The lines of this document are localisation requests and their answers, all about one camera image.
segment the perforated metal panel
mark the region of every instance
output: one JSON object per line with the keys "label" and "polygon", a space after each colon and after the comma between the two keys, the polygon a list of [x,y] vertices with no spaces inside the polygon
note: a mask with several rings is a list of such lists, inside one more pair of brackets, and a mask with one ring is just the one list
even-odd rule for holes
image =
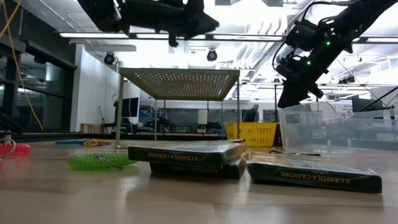
{"label": "perforated metal panel", "polygon": [[156,100],[221,101],[239,70],[120,68],[120,74]]}

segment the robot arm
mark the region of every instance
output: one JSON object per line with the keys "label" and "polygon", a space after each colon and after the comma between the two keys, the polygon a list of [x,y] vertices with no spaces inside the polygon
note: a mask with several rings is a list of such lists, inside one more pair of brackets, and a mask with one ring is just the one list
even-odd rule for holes
{"label": "robot arm", "polygon": [[220,24],[203,12],[203,0],[78,0],[99,30],[123,31],[129,35],[130,26],[167,31],[175,45],[175,37],[185,40],[214,31]]}
{"label": "robot arm", "polygon": [[[286,78],[284,90],[280,96],[278,107],[299,105],[308,98],[308,92],[318,98],[323,96],[315,82],[342,51],[353,53],[353,40],[368,29],[376,19],[398,0],[359,0],[354,3],[315,2],[314,4],[331,4],[347,6],[337,16],[324,18],[319,23],[312,24],[303,19],[295,22],[295,27],[289,32],[285,44],[291,51],[282,58],[275,70]],[[311,52],[308,57],[295,55],[296,49]]]}

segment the person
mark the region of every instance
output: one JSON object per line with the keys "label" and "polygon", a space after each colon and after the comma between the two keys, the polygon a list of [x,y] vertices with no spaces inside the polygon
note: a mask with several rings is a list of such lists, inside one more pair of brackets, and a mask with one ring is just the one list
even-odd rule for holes
{"label": "person", "polygon": [[244,115],[243,122],[259,122],[259,105],[255,104],[253,107],[246,112]]}

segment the desk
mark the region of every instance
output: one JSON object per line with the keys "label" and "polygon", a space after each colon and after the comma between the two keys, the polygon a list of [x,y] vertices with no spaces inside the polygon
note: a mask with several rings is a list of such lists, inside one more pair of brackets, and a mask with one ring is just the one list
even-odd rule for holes
{"label": "desk", "polygon": [[[123,144],[134,142],[123,141]],[[122,152],[32,143],[32,154],[6,159],[0,170],[1,223],[397,223],[398,158],[336,157],[372,167],[382,195],[151,174],[147,162],[110,172],[70,171],[67,159],[88,152]]]}

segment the clear plastic container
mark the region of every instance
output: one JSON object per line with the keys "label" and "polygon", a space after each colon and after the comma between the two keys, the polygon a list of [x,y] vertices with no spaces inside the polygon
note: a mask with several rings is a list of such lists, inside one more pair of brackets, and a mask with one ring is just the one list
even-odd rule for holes
{"label": "clear plastic container", "polygon": [[278,111],[286,150],[321,154],[395,154],[398,110],[337,113],[329,103]]}

